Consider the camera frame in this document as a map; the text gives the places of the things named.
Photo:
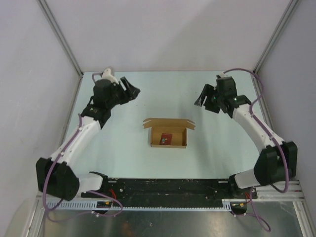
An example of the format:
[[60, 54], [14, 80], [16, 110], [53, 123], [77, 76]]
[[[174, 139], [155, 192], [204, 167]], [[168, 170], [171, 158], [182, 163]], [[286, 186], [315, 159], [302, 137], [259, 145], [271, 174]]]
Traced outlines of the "small red packet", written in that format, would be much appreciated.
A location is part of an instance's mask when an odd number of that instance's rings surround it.
[[159, 144], [162, 146], [169, 146], [171, 145], [171, 141], [172, 141], [172, 134], [162, 133]]

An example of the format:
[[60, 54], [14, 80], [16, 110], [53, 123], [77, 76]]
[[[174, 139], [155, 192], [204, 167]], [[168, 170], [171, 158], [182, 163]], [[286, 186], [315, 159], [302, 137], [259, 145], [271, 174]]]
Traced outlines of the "brown cardboard paper box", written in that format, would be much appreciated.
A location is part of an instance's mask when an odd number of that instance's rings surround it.
[[[188, 129], [194, 130], [195, 123], [186, 118], [147, 118], [143, 120], [143, 128], [150, 129], [150, 146], [152, 148], [185, 149], [188, 142]], [[172, 134], [171, 145], [160, 145], [162, 133]]]

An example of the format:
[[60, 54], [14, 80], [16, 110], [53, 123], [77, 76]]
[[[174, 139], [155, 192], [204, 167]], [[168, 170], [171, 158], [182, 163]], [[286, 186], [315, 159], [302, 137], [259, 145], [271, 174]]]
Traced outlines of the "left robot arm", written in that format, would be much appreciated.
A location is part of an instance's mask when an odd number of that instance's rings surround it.
[[77, 174], [74, 166], [90, 141], [111, 117], [111, 110], [136, 99], [139, 93], [140, 89], [125, 77], [116, 80], [113, 76], [107, 76], [97, 80], [93, 95], [79, 115], [76, 129], [50, 157], [39, 158], [37, 161], [39, 191], [67, 201], [78, 193], [88, 191], [100, 198], [106, 196], [109, 185], [103, 182], [102, 174], [95, 171]]

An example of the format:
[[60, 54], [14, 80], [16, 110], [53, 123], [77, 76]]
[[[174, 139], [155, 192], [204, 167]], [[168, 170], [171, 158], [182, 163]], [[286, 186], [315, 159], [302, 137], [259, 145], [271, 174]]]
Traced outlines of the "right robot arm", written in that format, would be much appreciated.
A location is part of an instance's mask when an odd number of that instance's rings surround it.
[[229, 177], [231, 197], [239, 198], [246, 189], [261, 186], [272, 186], [279, 193], [288, 191], [290, 179], [296, 175], [297, 145], [286, 142], [258, 118], [253, 102], [245, 95], [238, 95], [232, 77], [217, 76], [215, 86], [205, 84], [194, 105], [227, 114], [243, 128], [259, 152], [252, 169]]

